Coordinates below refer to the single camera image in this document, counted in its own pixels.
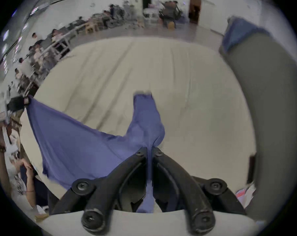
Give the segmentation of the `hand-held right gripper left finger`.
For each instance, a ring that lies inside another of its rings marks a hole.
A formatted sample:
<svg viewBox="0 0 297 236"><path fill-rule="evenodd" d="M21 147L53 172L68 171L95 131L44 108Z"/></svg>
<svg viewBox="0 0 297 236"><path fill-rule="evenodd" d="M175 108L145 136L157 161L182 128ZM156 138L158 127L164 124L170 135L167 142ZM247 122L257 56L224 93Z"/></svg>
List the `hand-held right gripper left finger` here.
<svg viewBox="0 0 297 236"><path fill-rule="evenodd" d="M142 147L105 177L77 179L51 215L83 211L83 228L92 235L106 234L113 210L136 212L142 204L146 196L146 161L147 148Z"/></svg>

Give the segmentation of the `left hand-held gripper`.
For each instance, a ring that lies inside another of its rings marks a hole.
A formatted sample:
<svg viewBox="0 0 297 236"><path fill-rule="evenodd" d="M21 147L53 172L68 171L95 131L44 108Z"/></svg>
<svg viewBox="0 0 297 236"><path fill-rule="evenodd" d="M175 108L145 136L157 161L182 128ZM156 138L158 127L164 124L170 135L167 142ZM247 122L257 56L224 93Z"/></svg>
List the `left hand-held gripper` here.
<svg viewBox="0 0 297 236"><path fill-rule="evenodd" d="M29 106L32 99L32 95L11 96L10 92L0 94L0 123L9 125L12 114Z"/></svg>

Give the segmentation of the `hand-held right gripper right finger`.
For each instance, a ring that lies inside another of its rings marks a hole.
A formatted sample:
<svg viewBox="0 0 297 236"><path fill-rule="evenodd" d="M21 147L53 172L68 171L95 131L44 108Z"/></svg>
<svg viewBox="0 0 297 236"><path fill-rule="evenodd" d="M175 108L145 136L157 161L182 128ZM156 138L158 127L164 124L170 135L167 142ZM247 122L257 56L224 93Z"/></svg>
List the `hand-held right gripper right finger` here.
<svg viewBox="0 0 297 236"><path fill-rule="evenodd" d="M152 149L152 154L154 198L158 204L167 205L163 212L185 210L192 234L205 235L213 230L214 211L246 215L224 180L191 176L157 147Z"/></svg>

